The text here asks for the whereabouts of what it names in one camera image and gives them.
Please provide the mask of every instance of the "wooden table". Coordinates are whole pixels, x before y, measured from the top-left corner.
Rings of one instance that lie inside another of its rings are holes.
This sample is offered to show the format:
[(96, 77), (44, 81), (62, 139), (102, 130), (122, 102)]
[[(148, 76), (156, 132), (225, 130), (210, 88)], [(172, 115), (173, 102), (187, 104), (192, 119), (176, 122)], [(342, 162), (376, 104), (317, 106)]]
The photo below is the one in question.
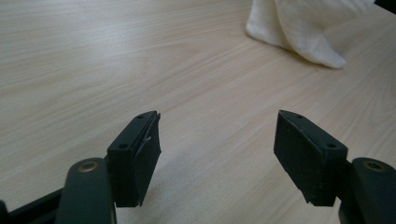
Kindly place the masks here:
[(144, 205), (119, 223), (339, 223), (306, 204), (273, 153), (279, 109), (396, 166), (396, 17), (375, 7), (328, 32), (344, 69), (245, 35), (251, 1), (2, 1), (0, 198), (13, 210), (162, 113)]

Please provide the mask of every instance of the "screw hole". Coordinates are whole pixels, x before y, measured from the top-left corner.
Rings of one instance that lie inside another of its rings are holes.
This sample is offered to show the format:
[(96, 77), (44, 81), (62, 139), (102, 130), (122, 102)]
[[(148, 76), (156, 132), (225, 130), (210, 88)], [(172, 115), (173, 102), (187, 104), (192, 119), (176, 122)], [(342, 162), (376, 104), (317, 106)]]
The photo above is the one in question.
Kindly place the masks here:
[(128, 145), (127, 144), (121, 144), (121, 145), (119, 145), (119, 148), (121, 148), (121, 149), (123, 149), (123, 148), (127, 148), (128, 147)]
[(327, 144), (327, 147), (335, 148), (337, 146), (335, 144), (333, 144), (333, 143), (329, 143), (329, 144)]
[(78, 167), (78, 170), (82, 173), (86, 173), (86, 172), (96, 169), (96, 167), (98, 167), (98, 163), (96, 161), (87, 161), (87, 162), (84, 162), (83, 164), (81, 164)]

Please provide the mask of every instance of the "white cloth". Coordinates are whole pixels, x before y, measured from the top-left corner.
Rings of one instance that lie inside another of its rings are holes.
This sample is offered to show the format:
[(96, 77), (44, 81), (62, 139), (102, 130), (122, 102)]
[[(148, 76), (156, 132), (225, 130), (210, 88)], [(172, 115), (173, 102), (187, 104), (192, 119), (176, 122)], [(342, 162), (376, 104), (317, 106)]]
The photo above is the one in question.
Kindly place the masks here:
[(253, 0), (247, 34), (295, 51), (308, 61), (341, 68), (346, 61), (332, 49), (326, 28), (357, 18), (375, 0)]

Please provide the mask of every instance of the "white sock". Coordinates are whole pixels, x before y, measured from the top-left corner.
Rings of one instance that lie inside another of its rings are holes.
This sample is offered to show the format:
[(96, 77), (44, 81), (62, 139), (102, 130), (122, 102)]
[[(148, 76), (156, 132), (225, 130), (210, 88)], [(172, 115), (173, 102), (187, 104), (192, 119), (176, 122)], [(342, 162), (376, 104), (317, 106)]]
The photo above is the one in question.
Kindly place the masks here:
[(374, 0), (254, 0), (247, 33), (313, 63), (341, 68), (346, 61), (332, 49), (324, 29), (359, 17), (373, 5)]

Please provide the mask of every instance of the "wood grain surface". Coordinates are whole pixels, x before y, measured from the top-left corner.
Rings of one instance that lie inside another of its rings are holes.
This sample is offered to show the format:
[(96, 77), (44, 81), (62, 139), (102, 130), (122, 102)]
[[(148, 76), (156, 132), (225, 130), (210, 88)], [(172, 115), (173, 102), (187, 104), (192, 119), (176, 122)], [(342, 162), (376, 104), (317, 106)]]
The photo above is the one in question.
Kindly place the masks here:
[(0, 199), (64, 184), (140, 113), (163, 153), (142, 207), (119, 223), (339, 223), (306, 204), (273, 153), (279, 109), (396, 166), (396, 17), (375, 7), (327, 35), (344, 69), (245, 34), (251, 1), (2, 1)]

